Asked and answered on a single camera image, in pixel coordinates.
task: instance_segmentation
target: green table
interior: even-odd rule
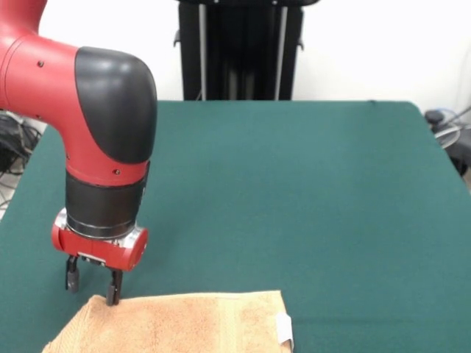
[[[411,104],[163,102],[124,297],[281,289],[299,353],[469,352],[471,199]],[[40,352],[110,273],[50,230],[48,129],[0,224],[0,352]]]

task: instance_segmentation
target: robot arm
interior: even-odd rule
[[[136,57],[39,36],[46,2],[0,0],[0,108],[60,133],[65,209],[52,238],[69,254],[65,286],[77,289],[82,257],[112,269],[108,304],[117,304],[122,271],[138,263],[147,241],[135,221],[154,144],[155,84]]]

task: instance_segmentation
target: towel tag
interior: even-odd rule
[[[293,327],[291,317],[286,313],[277,314],[278,343],[283,344],[289,340],[291,351],[294,350]]]

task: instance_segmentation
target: white wall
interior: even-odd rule
[[[181,99],[175,0],[49,0],[46,37],[146,61],[160,99]],[[471,103],[471,1],[321,0],[305,9],[295,99]]]

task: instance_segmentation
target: towel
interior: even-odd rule
[[[291,353],[278,343],[279,291],[122,299],[93,296],[43,353]]]

